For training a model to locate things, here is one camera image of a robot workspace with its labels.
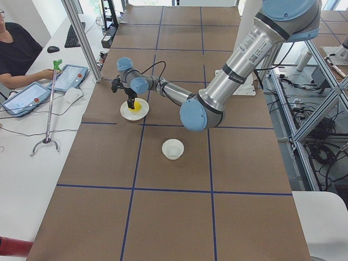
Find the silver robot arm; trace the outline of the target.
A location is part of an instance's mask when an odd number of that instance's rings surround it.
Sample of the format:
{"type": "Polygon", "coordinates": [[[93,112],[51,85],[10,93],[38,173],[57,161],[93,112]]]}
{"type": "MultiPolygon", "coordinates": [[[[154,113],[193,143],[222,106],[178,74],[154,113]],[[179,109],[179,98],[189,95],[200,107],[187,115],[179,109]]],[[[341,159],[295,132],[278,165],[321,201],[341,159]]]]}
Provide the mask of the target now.
{"type": "Polygon", "coordinates": [[[218,126],[225,117],[225,103],[276,45],[311,40],[319,33],[321,1],[263,1],[253,27],[209,85],[192,93],[162,77],[141,74],[128,57],[117,61],[119,76],[112,92],[124,90],[129,108],[135,98],[156,91],[180,106],[182,125],[194,132],[218,126]]]}

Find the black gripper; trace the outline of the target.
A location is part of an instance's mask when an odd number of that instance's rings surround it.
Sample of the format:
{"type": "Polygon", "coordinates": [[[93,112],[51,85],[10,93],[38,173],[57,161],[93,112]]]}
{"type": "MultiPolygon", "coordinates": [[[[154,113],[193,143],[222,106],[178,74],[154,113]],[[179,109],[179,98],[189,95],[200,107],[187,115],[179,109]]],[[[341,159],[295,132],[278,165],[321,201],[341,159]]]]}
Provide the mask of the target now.
{"type": "Polygon", "coordinates": [[[137,93],[133,91],[131,88],[126,88],[125,93],[128,96],[128,99],[127,99],[128,109],[135,109],[134,102],[135,102],[135,99],[138,97],[137,93]]]}

